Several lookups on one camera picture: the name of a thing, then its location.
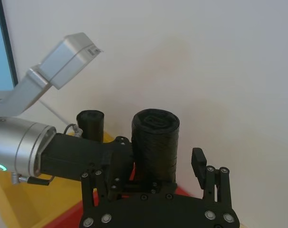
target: screw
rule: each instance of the screw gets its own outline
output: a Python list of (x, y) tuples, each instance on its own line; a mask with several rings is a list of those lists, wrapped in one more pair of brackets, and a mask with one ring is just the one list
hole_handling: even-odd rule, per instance
[(111, 220), (111, 215), (110, 214), (105, 214), (105, 215), (102, 216), (101, 220), (102, 220), (103, 223), (108, 223)]
[(148, 196), (146, 196), (146, 195), (142, 195), (142, 196), (141, 196), (141, 200), (142, 200), (142, 201), (146, 201), (147, 199), (148, 199)]
[(84, 227), (90, 227), (93, 224), (93, 218), (86, 218), (83, 222)]
[(173, 199), (173, 195), (172, 194), (166, 194), (166, 199), (167, 200), (172, 200)]
[(235, 221), (234, 217), (231, 214), (224, 214), (223, 217), (224, 217), (224, 220), (229, 223), (232, 223)]
[(222, 169), (221, 169), (221, 172), (223, 172), (223, 173), (228, 173), (229, 171), (228, 171), (226, 168), (222, 168)]
[(210, 171), (210, 172), (213, 172), (213, 171), (214, 171), (214, 168), (211, 167), (211, 166), (209, 166), (209, 167), (207, 167), (207, 170)]
[(215, 213), (210, 210), (207, 210), (204, 214), (205, 214), (205, 217), (209, 220), (214, 220), (216, 218)]

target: black cylinder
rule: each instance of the black cylinder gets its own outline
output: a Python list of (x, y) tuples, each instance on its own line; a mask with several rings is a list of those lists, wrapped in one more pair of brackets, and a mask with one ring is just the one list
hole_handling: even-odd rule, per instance
[(77, 124), (83, 130), (84, 139), (103, 142), (104, 113), (97, 110), (82, 111), (77, 115)]
[(134, 116), (135, 180), (175, 182), (179, 125), (177, 116), (160, 109), (146, 109)]

